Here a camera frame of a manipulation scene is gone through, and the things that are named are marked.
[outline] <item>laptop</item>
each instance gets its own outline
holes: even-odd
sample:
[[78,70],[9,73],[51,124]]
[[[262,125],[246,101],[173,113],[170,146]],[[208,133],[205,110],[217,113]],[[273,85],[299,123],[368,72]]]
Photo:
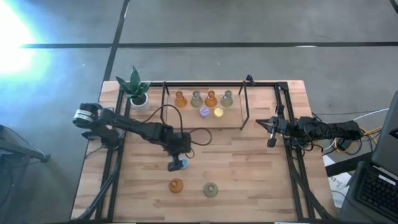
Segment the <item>laptop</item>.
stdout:
[[347,222],[398,223],[398,91],[372,154],[358,163],[339,218]]

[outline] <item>black metal frame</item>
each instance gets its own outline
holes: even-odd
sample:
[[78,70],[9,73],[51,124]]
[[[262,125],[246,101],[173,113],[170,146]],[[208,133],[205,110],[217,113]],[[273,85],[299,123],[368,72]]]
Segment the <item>black metal frame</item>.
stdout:
[[[160,86],[159,84],[162,84],[163,90],[162,90],[162,104],[163,106],[164,100],[165,100],[165,94],[167,93],[168,96],[170,96],[169,92],[169,87],[193,87],[193,86],[240,86],[241,88],[239,89],[238,95],[241,94],[242,90],[244,90],[244,99],[246,101],[246,119],[243,122],[242,126],[240,127],[240,130],[244,128],[246,123],[248,122],[250,118],[250,112],[249,112],[249,99],[248,99],[248,91],[246,89],[246,81],[243,81],[242,83],[239,82],[163,82],[163,83],[151,83],[151,86]],[[163,123],[166,123],[164,120],[164,107],[160,109],[160,119],[162,120]]]
[[[245,126],[245,124],[247,123],[247,121],[250,117],[246,85],[250,85],[250,87],[271,87],[275,91],[276,102],[278,105],[282,104],[282,97],[281,97],[280,92],[283,91],[283,93],[285,95],[285,101],[286,101],[285,107],[287,108],[287,111],[289,113],[289,120],[290,120],[290,122],[294,122],[293,107],[292,107],[292,102],[290,99],[289,87],[288,87],[287,82],[255,82],[252,79],[252,76],[248,75],[246,77],[246,80],[243,82],[167,82],[167,83],[166,82],[152,82],[150,85],[156,86],[156,87],[162,87],[162,104],[164,102],[165,94],[166,93],[168,95],[170,94],[168,86],[173,86],[173,87],[175,87],[175,86],[179,86],[179,87],[181,87],[181,86],[240,86],[239,94],[241,93],[242,90],[244,90],[245,98],[246,98],[246,109],[247,109],[246,111],[247,111],[247,116],[248,116],[240,129],[243,129],[243,127]],[[119,114],[121,112],[123,96],[124,96],[124,91],[120,90],[119,95],[118,95],[118,100],[116,103],[116,108],[115,108],[115,112],[117,114]],[[129,116],[129,110],[130,110],[130,103],[129,103],[129,101],[126,101],[126,109],[124,111],[124,116],[127,116],[127,117]],[[90,213],[87,213],[85,217],[81,217],[82,219],[80,219],[80,220],[71,220],[70,221],[71,223],[80,223],[80,222],[107,223],[107,222],[113,221],[113,213],[114,213],[114,207],[115,207],[116,196],[117,196],[117,191],[118,191],[119,174],[120,174],[121,162],[122,162],[123,151],[124,151],[124,142],[125,142],[125,135],[123,136],[121,145],[119,146],[119,148],[117,148],[117,150],[115,150],[115,151],[117,151],[117,158],[116,158],[115,168],[114,168],[114,171],[112,174],[109,174],[109,171],[111,169],[111,161],[112,161],[112,156],[113,156],[114,150],[108,150],[108,152],[107,152],[105,165],[104,165],[104,171],[103,171],[103,179],[102,179],[102,183],[101,183],[101,189],[99,191],[99,194],[94,199],[93,203],[89,206],[91,208]],[[302,156],[300,150],[296,150],[297,160],[298,160],[298,168],[299,168],[299,172],[298,172],[294,166],[294,161],[293,161],[293,157],[292,157],[292,147],[290,145],[290,140],[284,138],[284,143],[285,143],[287,165],[288,165],[289,173],[290,173],[290,180],[291,180],[291,185],[292,185],[292,193],[293,193],[293,198],[294,198],[297,219],[299,222],[301,220],[308,220],[308,219],[313,222],[320,222],[321,220],[317,220],[315,217],[314,207],[310,203],[310,200],[308,199],[308,195],[306,195],[306,197],[305,197],[306,206],[307,206],[307,210],[308,210],[308,218],[305,218],[303,215],[303,209],[301,206],[300,195],[299,195],[299,188],[297,187],[298,183],[297,183],[296,179],[294,178],[294,174],[298,173],[301,177],[300,183],[304,184],[304,186],[306,186],[306,188],[309,189],[307,173],[305,171],[303,156]],[[106,218],[102,218],[104,196],[106,195],[106,193],[111,185],[112,185],[112,190],[111,190],[111,196],[110,196],[110,201],[109,201],[108,213],[107,213]],[[96,211],[95,219],[90,220],[90,217],[93,214],[94,210]]]

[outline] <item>concrete floor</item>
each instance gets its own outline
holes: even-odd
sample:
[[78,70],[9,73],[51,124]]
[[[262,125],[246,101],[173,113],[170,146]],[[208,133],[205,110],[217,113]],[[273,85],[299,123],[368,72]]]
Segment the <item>concrete floor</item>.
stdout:
[[[12,18],[0,22],[6,28],[0,124],[52,155],[26,168],[9,205],[0,208],[7,211],[4,223],[69,219],[87,145],[72,119],[81,102],[98,100],[111,51],[15,50],[13,44],[112,43],[122,4],[0,1]],[[398,15],[388,0],[131,1],[121,35],[122,43],[364,41],[398,41]],[[397,58],[397,47],[119,49],[111,80],[127,78],[132,65],[143,80],[241,80],[249,73],[256,80],[302,79],[313,112],[340,113],[388,107],[398,89]],[[372,129],[385,115],[358,122]],[[327,122],[355,117],[322,116]]]

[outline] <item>orange glass vase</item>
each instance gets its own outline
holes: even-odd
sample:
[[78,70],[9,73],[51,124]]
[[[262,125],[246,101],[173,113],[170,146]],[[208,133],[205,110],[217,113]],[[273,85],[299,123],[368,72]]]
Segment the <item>orange glass vase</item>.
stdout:
[[174,104],[178,108],[184,108],[188,103],[188,100],[183,96],[181,91],[177,91],[175,93],[175,101]]
[[208,107],[215,107],[217,105],[216,93],[210,90],[207,98],[205,99],[205,104]]
[[182,191],[184,184],[181,179],[174,178],[169,183],[169,189],[173,193],[180,193]]

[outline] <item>white pot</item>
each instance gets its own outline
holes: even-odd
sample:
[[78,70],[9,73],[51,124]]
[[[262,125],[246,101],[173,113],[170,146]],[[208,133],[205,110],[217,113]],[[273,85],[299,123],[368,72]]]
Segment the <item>white pot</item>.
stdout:
[[141,105],[135,105],[132,100],[130,99],[130,103],[131,103],[131,107],[136,110],[139,113],[143,113],[146,112],[147,110],[149,110],[150,108],[150,102],[149,102],[149,97],[148,94],[145,93],[145,96],[147,97],[145,103],[141,104]]

